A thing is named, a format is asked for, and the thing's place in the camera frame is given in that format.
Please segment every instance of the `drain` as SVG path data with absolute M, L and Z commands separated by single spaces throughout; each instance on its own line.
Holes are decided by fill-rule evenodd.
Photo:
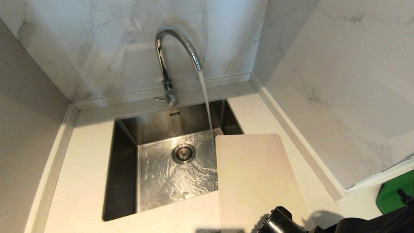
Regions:
M 195 149 L 190 144 L 181 144 L 175 147 L 173 151 L 173 159 L 177 163 L 187 164 L 195 157 Z

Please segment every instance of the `white countertop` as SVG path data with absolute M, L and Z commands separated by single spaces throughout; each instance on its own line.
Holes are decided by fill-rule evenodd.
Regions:
M 380 215 L 375 205 L 379 187 L 337 202 L 332 200 L 249 82 L 212 87 L 208 95 L 210 100 L 228 100 L 245 134 L 277 133 L 281 136 L 310 213 L 305 220 L 307 230 L 313 227 L 310 219 L 326 227 L 336 223 L 340 216 L 371 219 Z M 203 102 L 201 90 L 180 93 L 178 97 L 177 107 Z M 166 109 L 165 102 L 150 99 L 80 112 L 53 196 L 46 233 L 206 233 L 209 232 L 206 230 L 214 232 L 220 228 L 219 191 L 108 222 L 102 220 L 114 119 Z

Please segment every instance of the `faucet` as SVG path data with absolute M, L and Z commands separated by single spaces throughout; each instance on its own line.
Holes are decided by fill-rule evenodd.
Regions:
M 168 76 L 167 67 L 165 65 L 165 59 L 162 54 L 162 38 L 165 35 L 171 35 L 181 42 L 181 44 L 187 50 L 188 55 L 190 55 L 190 59 L 193 63 L 195 71 L 202 70 L 202 67 L 197 52 L 195 51 L 190 40 L 186 37 L 186 35 L 183 32 L 172 26 L 163 26 L 160 29 L 158 29 L 155 36 L 155 47 L 156 52 L 158 54 L 159 63 L 161 65 L 162 75 L 164 76 L 162 84 L 164 85 L 165 98 L 155 97 L 155 99 L 167 101 L 168 105 L 172 107 L 178 103 L 178 98 L 173 89 L 173 82 Z

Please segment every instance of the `running water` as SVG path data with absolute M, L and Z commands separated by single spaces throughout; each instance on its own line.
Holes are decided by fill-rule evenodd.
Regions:
M 203 88 L 204 101 L 206 102 L 206 107 L 207 107 L 208 123 L 210 124 L 210 133 L 211 133 L 213 151 L 215 152 L 216 147 L 214 146 L 213 125 L 211 124 L 210 105 L 208 104 L 206 83 L 204 81 L 203 71 L 199 70 L 197 71 L 197 73 L 198 73 L 198 77 L 200 78 L 201 87 Z

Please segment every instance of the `kitchen sink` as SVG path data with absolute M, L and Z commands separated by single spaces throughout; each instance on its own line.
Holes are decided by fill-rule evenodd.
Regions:
M 226 100 L 116 120 L 103 220 L 218 190 L 213 138 L 242 134 Z

